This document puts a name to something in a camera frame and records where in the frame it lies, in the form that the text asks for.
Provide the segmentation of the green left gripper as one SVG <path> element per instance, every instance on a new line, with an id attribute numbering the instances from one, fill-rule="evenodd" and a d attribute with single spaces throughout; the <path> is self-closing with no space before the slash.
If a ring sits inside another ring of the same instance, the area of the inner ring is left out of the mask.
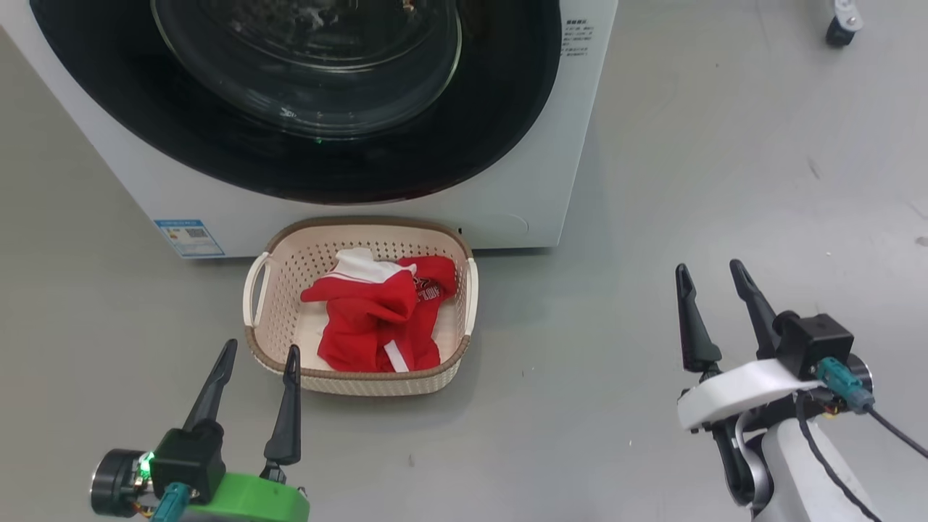
<path id="1" fill-rule="evenodd" d="M 215 422 L 223 389 L 230 381 L 238 341 L 223 345 L 183 430 Z M 295 465 L 302 459 L 302 364 L 299 347 L 292 344 L 282 374 L 283 396 L 274 430 L 265 444 L 266 465 Z M 189 505 L 186 521 L 308 521 L 310 502 L 301 489 L 248 473 L 227 473 L 210 503 Z"/>

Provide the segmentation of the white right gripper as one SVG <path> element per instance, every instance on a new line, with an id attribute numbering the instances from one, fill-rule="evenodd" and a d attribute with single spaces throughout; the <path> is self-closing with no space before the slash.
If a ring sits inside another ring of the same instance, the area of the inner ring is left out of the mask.
<path id="1" fill-rule="evenodd" d="M 795 417 L 790 397 L 800 390 L 822 389 L 813 378 L 798 378 L 776 360 L 780 336 L 773 327 L 776 315 L 769 301 L 739 259 L 729 270 L 740 300 L 745 303 L 757 341 L 757 361 L 721 373 L 721 350 L 711 341 L 696 303 L 697 291 L 685 264 L 676 267 L 677 317 L 683 368 L 690 373 L 718 374 L 686 390 L 677 400 L 677 419 L 686 431 L 722 422 L 749 410 L 757 417 L 751 429 L 770 428 Z"/>

